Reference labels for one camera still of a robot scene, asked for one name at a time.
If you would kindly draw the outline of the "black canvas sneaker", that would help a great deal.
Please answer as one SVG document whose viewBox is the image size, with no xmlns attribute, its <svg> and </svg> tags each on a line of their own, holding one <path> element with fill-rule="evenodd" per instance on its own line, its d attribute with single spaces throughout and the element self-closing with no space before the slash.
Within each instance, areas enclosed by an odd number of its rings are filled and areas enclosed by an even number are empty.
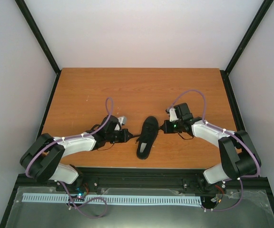
<svg viewBox="0 0 274 228">
<path fill-rule="evenodd" d="M 149 157 L 151 148 L 158 136 L 158 131 L 158 120 L 154 116 L 147 117 L 142 125 L 141 134 L 137 139 L 137 157 L 139 159 L 145 160 Z"/>
</svg>

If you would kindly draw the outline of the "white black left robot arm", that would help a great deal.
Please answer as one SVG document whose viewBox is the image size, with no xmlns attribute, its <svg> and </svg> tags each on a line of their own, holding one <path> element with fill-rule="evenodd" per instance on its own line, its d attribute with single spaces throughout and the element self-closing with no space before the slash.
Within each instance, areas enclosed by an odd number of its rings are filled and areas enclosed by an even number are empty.
<svg viewBox="0 0 274 228">
<path fill-rule="evenodd" d="M 106 143 L 126 143 L 133 137 L 123 128 L 126 122 L 125 116 L 111 115 L 96 125 L 98 129 L 92 128 L 80 135 L 52 137 L 44 133 L 23 154 L 20 165 L 37 182 L 61 181 L 73 191 L 79 191 L 84 185 L 83 178 L 73 166 L 62 164 L 61 159 L 78 152 L 95 151 Z"/>
</svg>

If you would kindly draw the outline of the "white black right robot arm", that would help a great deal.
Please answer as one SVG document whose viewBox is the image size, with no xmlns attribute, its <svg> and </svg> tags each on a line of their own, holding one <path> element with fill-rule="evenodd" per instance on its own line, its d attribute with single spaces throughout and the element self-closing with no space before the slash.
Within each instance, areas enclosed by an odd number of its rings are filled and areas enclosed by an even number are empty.
<svg viewBox="0 0 274 228">
<path fill-rule="evenodd" d="M 186 103 L 170 107 L 166 109 L 166 113 L 169 119 L 162 125 L 165 134 L 187 133 L 192 138 L 203 139 L 219 149 L 221 163 L 203 172 L 208 184 L 259 176 L 261 161 L 246 131 L 229 131 L 202 117 L 193 117 Z"/>
</svg>

